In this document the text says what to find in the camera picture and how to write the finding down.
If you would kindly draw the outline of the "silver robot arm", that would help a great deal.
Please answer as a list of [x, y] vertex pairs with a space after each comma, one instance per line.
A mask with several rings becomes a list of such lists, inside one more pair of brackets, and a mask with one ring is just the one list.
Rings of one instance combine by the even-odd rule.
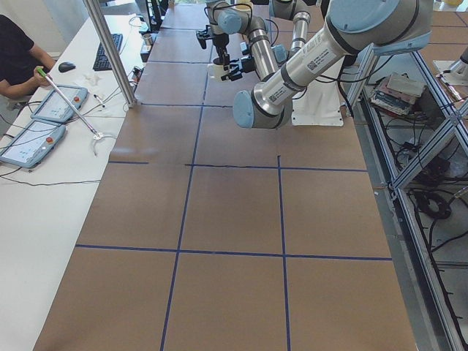
[[[217, 57], [213, 64], [220, 70], [219, 81], [238, 80], [242, 75], [255, 72], [261, 81], [269, 79], [286, 60], [302, 48], [307, 39], [312, 16], [304, 1], [269, 1], [270, 16], [292, 22], [292, 40], [288, 49], [270, 40], [267, 20], [253, 13], [249, 2], [228, 4], [219, 1], [208, 8], [213, 44]], [[243, 56], [232, 60], [227, 51], [230, 36], [245, 37]]]
[[330, 1], [323, 27], [307, 39], [310, 14], [304, 1], [272, 1], [270, 10], [295, 24], [299, 40], [281, 66], [273, 56], [265, 21], [246, 4], [207, 1], [209, 24], [197, 32], [202, 46], [212, 40], [219, 55], [215, 62], [225, 72], [230, 68], [229, 36], [248, 38], [260, 82], [235, 95], [233, 116], [243, 128], [276, 129], [286, 124], [293, 113], [293, 97], [343, 56], [356, 55], [368, 45], [378, 56], [424, 48], [433, 18], [431, 1]]

